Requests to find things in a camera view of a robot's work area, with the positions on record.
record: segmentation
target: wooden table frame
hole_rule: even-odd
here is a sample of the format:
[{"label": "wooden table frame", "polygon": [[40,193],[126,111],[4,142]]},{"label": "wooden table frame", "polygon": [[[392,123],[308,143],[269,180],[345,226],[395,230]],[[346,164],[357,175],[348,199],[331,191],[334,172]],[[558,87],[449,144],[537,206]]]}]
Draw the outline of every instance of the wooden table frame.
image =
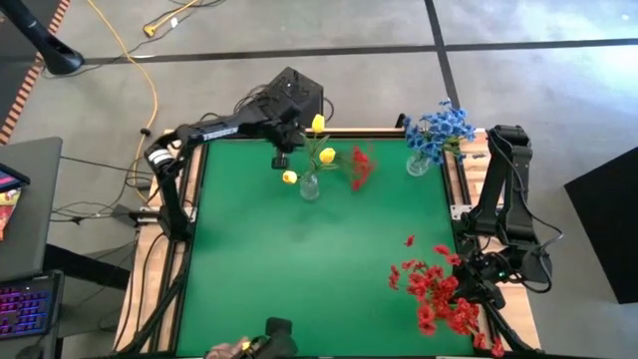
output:
[{"label": "wooden table frame", "polygon": [[[403,136],[403,131],[401,129],[334,129],[326,132],[326,134],[330,134],[333,138],[400,138]],[[478,202],[487,164],[489,163],[489,151],[484,130],[477,130],[477,139],[473,143],[463,142],[461,148],[468,155],[463,165],[457,167],[454,158],[448,155],[443,171],[444,184],[447,187],[446,195],[450,205],[476,204]],[[182,197],[185,199],[184,204],[193,204],[194,207],[198,205],[198,191],[203,174],[203,166],[200,166],[200,164],[205,164],[206,155],[206,146],[195,150],[189,166],[184,169],[184,173],[187,174],[186,182],[180,184],[180,192],[183,193]],[[465,185],[468,187],[471,203],[464,203],[463,188]],[[155,191],[155,188],[157,188],[157,184],[154,181],[151,193]],[[161,199],[158,195],[150,201],[149,206],[160,206],[160,201]],[[141,310],[140,327],[146,323],[158,304],[160,293],[167,289],[169,280],[172,281],[175,278],[181,266],[185,249],[184,243],[169,243],[163,236],[154,247],[153,253],[150,253],[145,286],[144,288],[141,287],[145,259],[149,255],[152,242],[160,233],[161,230],[158,224],[147,224],[140,229],[135,269],[132,270],[134,286],[131,288],[130,281],[116,338],[121,335],[122,331],[124,333],[122,333],[122,340],[118,347],[115,348],[116,350],[124,348],[132,341],[138,326],[139,310]],[[498,249],[497,240],[492,240],[488,250]],[[539,348],[540,343],[525,288],[519,284],[510,283],[500,284],[499,287],[507,303],[500,313],[524,342],[532,347]],[[142,290],[145,296],[144,302],[140,303]],[[184,290],[172,301],[163,315],[161,326],[156,329],[143,351],[173,352],[175,350],[176,333],[178,333],[179,329],[178,315],[176,315],[175,311],[181,312],[183,293]],[[130,309],[129,320],[126,321],[125,319]],[[481,316],[480,326],[482,330],[487,331],[484,315]]]}]

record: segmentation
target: yellow cable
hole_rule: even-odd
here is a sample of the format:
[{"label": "yellow cable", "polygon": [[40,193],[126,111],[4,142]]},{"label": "yellow cable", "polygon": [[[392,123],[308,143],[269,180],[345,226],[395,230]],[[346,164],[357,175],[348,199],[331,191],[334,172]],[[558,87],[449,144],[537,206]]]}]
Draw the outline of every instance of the yellow cable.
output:
[{"label": "yellow cable", "polygon": [[[109,27],[109,30],[111,30],[111,33],[113,34],[113,36],[115,36],[116,40],[118,40],[118,44],[120,44],[120,47],[122,48],[122,51],[126,55],[127,60],[129,60],[129,62],[134,64],[142,72],[142,74],[144,74],[144,77],[147,79],[147,82],[149,83],[149,87],[151,87],[151,92],[153,93],[153,112],[151,113],[151,117],[149,118],[149,121],[147,122],[147,125],[146,125],[146,128],[150,129],[151,125],[156,120],[156,116],[158,115],[158,92],[156,91],[156,86],[153,84],[153,80],[151,80],[151,77],[149,76],[147,71],[131,57],[131,55],[129,54],[129,51],[127,51],[127,47],[124,45],[124,42],[120,38],[120,35],[118,35],[118,32],[113,28],[109,20],[107,20],[107,18],[102,13],[102,11],[100,11],[100,9],[98,9],[96,4],[93,3],[93,0],[87,0],[87,1],[89,1],[89,5],[91,5],[93,10],[96,11],[96,13],[102,19],[102,21]],[[142,138],[140,139],[140,143],[138,144],[138,150],[136,151],[136,159],[140,157],[140,152],[142,151],[142,145],[144,144],[144,138],[145,136],[142,135]],[[136,176],[137,170],[138,170],[138,161],[135,161],[135,163],[133,164],[133,174],[134,174],[133,184],[138,184],[138,180]],[[136,188],[136,192],[138,193],[138,196],[142,200],[144,201],[147,200],[144,197],[144,195],[140,192],[139,189]]]},{"label": "yellow cable", "polygon": [[182,7],[180,7],[179,9],[171,12],[170,14],[164,16],[161,20],[159,20],[158,23],[155,24],[148,24],[145,25],[145,27],[143,28],[144,33],[148,36],[148,37],[153,37],[156,34],[156,29],[163,25],[166,21],[168,21],[168,19],[170,19],[171,17],[179,14],[180,12],[186,10],[187,8],[189,8],[190,6],[192,6],[192,4],[194,4],[195,2],[197,2],[199,0],[191,0],[189,3],[183,5]]}]

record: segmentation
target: orange-black striped edge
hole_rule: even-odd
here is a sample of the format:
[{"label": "orange-black striped edge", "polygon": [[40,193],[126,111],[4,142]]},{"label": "orange-black striped edge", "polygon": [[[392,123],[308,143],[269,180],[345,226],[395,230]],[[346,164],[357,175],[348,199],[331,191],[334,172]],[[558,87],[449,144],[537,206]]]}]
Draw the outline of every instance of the orange-black striped edge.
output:
[{"label": "orange-black striped edge", "polygon": [[[67,12],[70,5],[71,0],[60,0],[60,4],[58,4],[58,8],[53,14],[53,18],[49,24],[50,34],[55,35],[56,32],[58,32],[58,29],[62,24],[64,14]],[[31,90],[33,90],[33,87],[38,80],[38,76],[40,76],[43,64],[44,59],[42,58],[42,55],[40,55],[40,53],[36,53],[35,65],[27,71],[27,75],[25,76],[24,81],[20,86],[20,90],[18,90],[18,94],[16,95],[16,100],[13,105],[11,105],[11,108],[9,108],[9,114],[0,128],[0,145],[7,145],[9,143],[11,134],[13,134],[13,130],[18,124],[18,119],[24,110],[29,94],[31,94]]]}]

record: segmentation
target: blue hydrangea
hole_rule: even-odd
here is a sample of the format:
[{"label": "blue hydrangea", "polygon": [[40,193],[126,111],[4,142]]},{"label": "blue hydrangea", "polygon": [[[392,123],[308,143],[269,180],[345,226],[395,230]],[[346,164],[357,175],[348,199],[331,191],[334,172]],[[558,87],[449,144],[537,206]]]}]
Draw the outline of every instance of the blue hydrangea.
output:
[{"label": "blue hydrangea", "polygon": [[466,110],[454,109],[450,100],[440,101],[439,105],[444,108],[442,112],[423,114],[416,123],[410,117],[403,120],[408,147],[420,151],[438,165],[443,163],[444,146],[450,139],[473,141],[476,130],[474,126],[466,124]]}]

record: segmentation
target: table leg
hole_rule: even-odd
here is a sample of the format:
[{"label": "table leg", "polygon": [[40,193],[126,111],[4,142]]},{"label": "table leg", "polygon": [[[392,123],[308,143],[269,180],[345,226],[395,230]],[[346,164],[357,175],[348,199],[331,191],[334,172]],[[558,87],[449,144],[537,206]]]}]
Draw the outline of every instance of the table leg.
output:
[{"label": "table leg", "polygon": [[65,275],[88,280],[100,285],[126,290],[129,285],[128,270],[104,263],[71,250],[47,244],[44,270],[60,269]]}]

